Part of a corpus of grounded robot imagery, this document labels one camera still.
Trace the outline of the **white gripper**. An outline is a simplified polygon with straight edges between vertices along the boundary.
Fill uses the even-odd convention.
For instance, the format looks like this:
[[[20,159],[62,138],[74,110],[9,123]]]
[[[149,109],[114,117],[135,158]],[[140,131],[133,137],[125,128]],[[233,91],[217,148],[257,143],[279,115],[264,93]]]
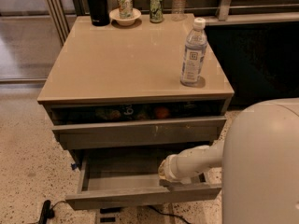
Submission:
[[[161,162],[158,176],[169,182],[187,183],[190,179],[187,158],[180,155],[169,155]]]

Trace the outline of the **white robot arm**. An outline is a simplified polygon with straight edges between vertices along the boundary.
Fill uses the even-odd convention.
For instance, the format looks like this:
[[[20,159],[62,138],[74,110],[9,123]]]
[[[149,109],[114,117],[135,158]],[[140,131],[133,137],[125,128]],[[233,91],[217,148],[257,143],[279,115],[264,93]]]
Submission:
[[[223,141],[169,155],[158,174],[184,182],[222,169],[222,224],[299,224],[299,99],[252,105]]]

